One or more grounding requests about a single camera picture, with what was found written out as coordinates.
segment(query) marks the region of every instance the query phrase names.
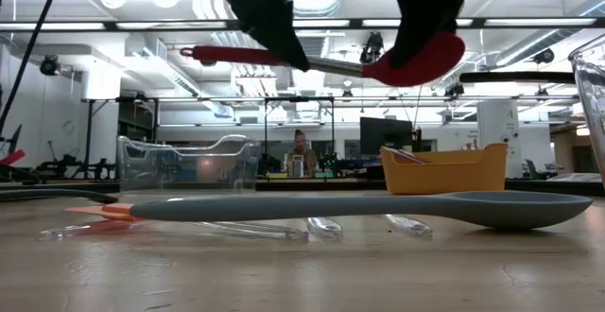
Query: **wooden table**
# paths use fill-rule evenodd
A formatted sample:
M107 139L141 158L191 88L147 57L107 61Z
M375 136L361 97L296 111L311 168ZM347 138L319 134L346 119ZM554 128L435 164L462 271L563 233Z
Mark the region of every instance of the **wooden table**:
M0 206L0 311L598 311L605 205L530 234L422 217L432 241L379 217L339 217L345 238L307 243L157 222L130 233L41 241L90 220L83 199ZM280 221L303 228L300 220Z

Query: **orange container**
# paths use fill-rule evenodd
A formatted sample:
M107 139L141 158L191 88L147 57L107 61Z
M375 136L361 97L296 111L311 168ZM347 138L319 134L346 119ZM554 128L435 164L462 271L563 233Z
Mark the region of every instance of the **orange container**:
M429 195L504 190L507 148L499 143L483 150L415 153L424 165L401 163L384 148L380 154L391 194Z

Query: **white wall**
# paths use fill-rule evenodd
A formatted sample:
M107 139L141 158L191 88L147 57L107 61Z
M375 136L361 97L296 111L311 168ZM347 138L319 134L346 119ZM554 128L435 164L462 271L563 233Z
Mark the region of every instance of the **white wall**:
M439 151L460 150L467 143L473 143L477 138L476 124L450 126L421 126L423 139L436 140ZM269 128L269 141L284 141L293 139L295 127ZM303 127L310 141L329 141L332 138L331 127ZM216 141L226 134L244 134L259 141L265 140L263 127L199 127L199 128L158 128L158 136L162 141ZM335 127L336 152L344 154L345 140L358 140L359 128L344 126ZM546 164L554 163L555 156L550 148L550 132L548 125L522 125L519 132L521 152L524 158L531 159L538 170L545 169Z
M21 60L11 56L5 46L0 52L0 82L2 83L2 110L9 97ZM19 124L23 124L17 149L26 156L15 166L34 167L52 161L47 141L53 141L57 158L69 152L78 152L84 158L84 140L81 128L86 131L86 105L80 103L81 84L69 78L49 78L40 73L38 66L27 66L19 92L12 104L3 137L10 137Z

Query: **gray spoon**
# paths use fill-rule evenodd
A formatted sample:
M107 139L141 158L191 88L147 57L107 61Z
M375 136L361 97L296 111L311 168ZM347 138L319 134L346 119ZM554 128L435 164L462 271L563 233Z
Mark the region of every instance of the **gray spoon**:
M588 198L530 192L464 192L430 196L228 196L171 199L134 205L135 217L164 221L248 221L305 217L410 214L449 217L484 227L529 230L565 222L588 208Z

